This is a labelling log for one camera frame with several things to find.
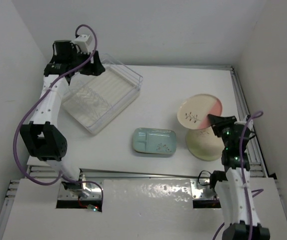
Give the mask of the pink and cream round plate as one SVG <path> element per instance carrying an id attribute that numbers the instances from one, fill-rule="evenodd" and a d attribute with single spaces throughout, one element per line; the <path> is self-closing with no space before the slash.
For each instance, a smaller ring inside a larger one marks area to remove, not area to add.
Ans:
<path id="1" fill-rule="evenodd" d="M 189 130 L 202 130 L 211 126 L 208 114 L 221 116 L 222 102 L 210 94 L 189 97 L 177 112 L 177 120 Z"/>

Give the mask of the green and cream round plate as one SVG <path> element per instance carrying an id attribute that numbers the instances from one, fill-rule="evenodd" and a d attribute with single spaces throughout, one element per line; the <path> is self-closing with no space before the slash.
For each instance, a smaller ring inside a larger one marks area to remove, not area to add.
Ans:
<path id="1" fill-rule="evenodd" d="M 221 158 L 224 143 L 215 136 L 211 127 L 205 129 L 188 130 L 186 145 L 192 155 L 203 161 L 216 161 Z"/>

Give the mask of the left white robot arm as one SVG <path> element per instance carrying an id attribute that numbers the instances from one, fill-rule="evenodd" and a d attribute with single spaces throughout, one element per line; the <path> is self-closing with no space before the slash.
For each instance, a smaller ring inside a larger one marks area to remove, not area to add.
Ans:
<path id="1" fill-rule="evenodd" d="M 53 55 L 43 72 L 43 88 L 39 101 L 30 112 L 31 119 L 19 127 L 19 133 L 30 156 L 46 163 L 53 170 L 78 181 L 80 169 L 65 160 L 67 139 L 58 130 L 62 100 L 73 76 L 77 73 L 99 76 L 105 69 L 90 40 L 56 40 Z"/>

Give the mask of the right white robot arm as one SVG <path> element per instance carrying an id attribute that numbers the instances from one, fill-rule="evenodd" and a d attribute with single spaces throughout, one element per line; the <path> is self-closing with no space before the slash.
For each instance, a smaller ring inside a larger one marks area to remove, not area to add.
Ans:
<path id="1" fill-rule="evenodd" d="M 246 153 L 248 142 L 256 137 L 252 130 L 254 119 L 263 114 L 259 110 L 244 121 L 237 121 L 235 116 L 207 116 L 214 135 L 224 144 L 221 154 L 224 170 L 213 171 L 209 178 L 209 187 L 218 196 L 223 213 L 224 223 L 219 227 L 223 240 L 271 238 L 269 229 L 262 226 L 256 212 L 253 196 L 263 190 L 251 190 L 250 162 Z"/>

